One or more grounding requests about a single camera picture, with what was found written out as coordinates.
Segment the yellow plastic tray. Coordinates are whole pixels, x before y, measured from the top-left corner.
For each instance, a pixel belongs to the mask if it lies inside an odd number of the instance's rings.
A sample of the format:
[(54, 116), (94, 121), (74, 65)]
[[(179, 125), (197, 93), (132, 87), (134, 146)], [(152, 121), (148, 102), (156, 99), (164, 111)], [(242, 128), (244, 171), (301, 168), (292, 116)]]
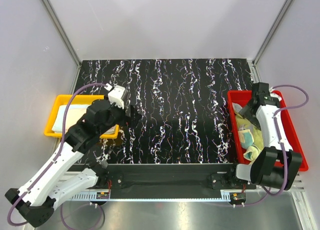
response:
[[(53, 123), (54, 123), (55, 118), (57, 116), (59, 107), (61, 105), (67, 105), (71, 97), (72, 97), (72, 95), (58, 95), (56, 97), (56, 100), (55, 100), (55, 102), (53, 104), (52, 111), (50, 113), (47, 125), (46, 125), (45, 130), (44, 130), (44, 134), (46, 136), (55, 137), (55, 138), (61, 138), (62, 137), (62, 135), (60, 137), (55, 135), (51, 131), (51, 127), (53, 126)], [(97, 99), (104, 99), (104, 96), (103, 95), (77, 95), (73, 99), (71, 104), (88, 104), (90, 106), (92, 104), (92, 102), (97, 100)]]

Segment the connector box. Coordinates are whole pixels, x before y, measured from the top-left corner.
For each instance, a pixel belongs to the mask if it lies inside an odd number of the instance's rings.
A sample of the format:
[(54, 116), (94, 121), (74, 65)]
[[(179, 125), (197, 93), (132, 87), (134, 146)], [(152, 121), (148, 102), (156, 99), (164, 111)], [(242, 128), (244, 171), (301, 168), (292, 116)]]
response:
[(247, 195), (246, 193), (233, 193), (232, 200), (234, 201), (246, 201)]
[(97, 192), (96, 193), (96, 199), (97, 200), (108, 200), (110, 198), (110, 191), (104, 191), (104, 192)]

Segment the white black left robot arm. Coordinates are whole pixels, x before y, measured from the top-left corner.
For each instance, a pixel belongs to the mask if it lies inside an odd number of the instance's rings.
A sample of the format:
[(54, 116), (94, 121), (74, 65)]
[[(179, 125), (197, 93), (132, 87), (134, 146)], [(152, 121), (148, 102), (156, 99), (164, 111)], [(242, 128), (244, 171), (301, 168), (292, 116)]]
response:
[[(103, 98), (94, 99), (77, 122), (66, 128), (69, 108), (74, 99), (89, 87), (108, 90)], [(10, 188), (5, 198), (11, 203), (7, 223), (14, 227), (30, 224), (37, 228), (53, 215), (58, 207), (75, 194), (91, 187), (103, 188), (108, 183), (107, 169), (101, 164), (86, 167), (75, 177), (59, 184), (67, 170), (81, 159), (101, 136), (115, 125), (125, 126), (134, 121), (125, 87), (91, 83), (78, 89), (66, 104), (62, 118), (61, 141), (46, 163), (20, 188)]]

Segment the light blue towel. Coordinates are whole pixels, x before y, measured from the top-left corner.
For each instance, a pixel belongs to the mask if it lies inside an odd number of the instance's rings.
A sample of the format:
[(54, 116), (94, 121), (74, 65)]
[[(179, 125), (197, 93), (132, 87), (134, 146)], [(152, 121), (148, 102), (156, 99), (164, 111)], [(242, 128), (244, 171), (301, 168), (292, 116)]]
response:
[[(57, 116), (54, 120), (53, 126), (51, 130), (54, 133), (61, 134), (63, 131), (63, 118), (64, 113), (66, 110), (66, 105), (61, 105), (57, 111)], [(87, 108), (89, 107), (88, 104), (71, 104), (66, 115), (65, 121), (65, 131), (67, 132), (68, 129), (77, 123), (77, 121), (86, 113)], [(119, 127), (118, 125), (114, 125), (110, 129), (108, 129), (102, 136), (102, 139), (111, 139), (111, 135), (113, 138), (118, 136)]]

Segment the black mounting base plate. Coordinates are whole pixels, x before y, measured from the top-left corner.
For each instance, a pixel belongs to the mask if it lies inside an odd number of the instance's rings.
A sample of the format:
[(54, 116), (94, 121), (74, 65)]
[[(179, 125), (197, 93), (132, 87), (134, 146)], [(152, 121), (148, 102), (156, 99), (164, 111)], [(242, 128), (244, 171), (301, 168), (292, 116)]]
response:
[(110, 164), (112, 199), (213, 199), (221, 190), (253, 190), (233, 164)]

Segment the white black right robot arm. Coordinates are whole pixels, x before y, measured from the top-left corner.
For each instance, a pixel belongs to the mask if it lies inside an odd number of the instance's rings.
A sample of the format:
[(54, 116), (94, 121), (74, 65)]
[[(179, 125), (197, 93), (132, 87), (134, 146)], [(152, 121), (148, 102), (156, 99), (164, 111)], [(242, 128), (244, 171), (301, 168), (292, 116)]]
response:
[(271, 188), (287, 191), (303, 163), (301, 153), (294, 151), (293, 143), (286, 133), (293, 128), (285, 128), (282, 112), (289, 107), (281, 105), (277, 94), (272, 92), (269, 84), (253, 84), (251, 98), (241, 109), (240, 115), (261, 130), (263, 149), (252, 164), (237, 164), (235, 171), (227, 175), (228, 185), (239, 188), (245, 181), (260, 185), (269, 194)]

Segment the left connector box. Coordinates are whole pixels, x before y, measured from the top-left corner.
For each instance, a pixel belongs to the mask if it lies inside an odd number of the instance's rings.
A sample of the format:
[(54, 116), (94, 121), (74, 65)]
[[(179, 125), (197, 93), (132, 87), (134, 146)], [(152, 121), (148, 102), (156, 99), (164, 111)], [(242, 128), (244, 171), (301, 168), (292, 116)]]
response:
[(110, 198), (110, 191), (104, 191), (104, 192), (97, 192), (96, 193), (96, 199), (97, 200), (108, 200)]

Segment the right connector box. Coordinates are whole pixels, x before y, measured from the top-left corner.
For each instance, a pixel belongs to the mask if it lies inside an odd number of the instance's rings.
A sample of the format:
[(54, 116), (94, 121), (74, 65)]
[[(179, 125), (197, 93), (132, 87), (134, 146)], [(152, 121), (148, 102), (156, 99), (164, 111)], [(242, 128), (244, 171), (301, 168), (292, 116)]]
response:
[(247, 195), (246, 193), (233, 193), (232, 200), (234, 201), (246, 201)]

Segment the grey towel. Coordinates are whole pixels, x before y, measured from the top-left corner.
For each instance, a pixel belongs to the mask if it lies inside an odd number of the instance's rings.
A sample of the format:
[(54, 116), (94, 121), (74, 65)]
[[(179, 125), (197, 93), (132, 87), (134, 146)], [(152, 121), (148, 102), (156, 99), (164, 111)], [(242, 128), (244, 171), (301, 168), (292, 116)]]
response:
[(241, 106), (237, 103), (232, 103), (234, 113), (242, 118), (248, 118), (250, 116), (250, 107), (248, 105)]

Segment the pink towel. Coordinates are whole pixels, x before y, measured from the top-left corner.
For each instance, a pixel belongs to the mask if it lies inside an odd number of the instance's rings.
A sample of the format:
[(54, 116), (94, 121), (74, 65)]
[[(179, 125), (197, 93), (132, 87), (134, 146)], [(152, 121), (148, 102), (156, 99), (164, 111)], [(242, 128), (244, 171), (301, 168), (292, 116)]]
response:
[[(77, 123), (77, 121), (86, 113), (87, 108), (89, 107), (88, 104), (71, 104), (66, 115), (65, 120), (65, 131), (67, 131), (71, 126)], [(63, 132), (63, 119), (64, 113), (66, 110), (66, 105), (61, 105), (58, 108), (57, 115), (51, 131), (60, 137)]]

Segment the green yellow towel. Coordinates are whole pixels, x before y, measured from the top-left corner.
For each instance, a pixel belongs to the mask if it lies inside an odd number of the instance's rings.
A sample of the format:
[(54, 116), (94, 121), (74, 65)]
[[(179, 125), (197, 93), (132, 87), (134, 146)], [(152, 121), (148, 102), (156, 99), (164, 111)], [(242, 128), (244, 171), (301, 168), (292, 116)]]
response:
[(264, 148), (262, 132), (249, 120), (239, 115), (235, 115), (235, 120), (240, 145), (245, 149), (242, 155), (252, 164)]

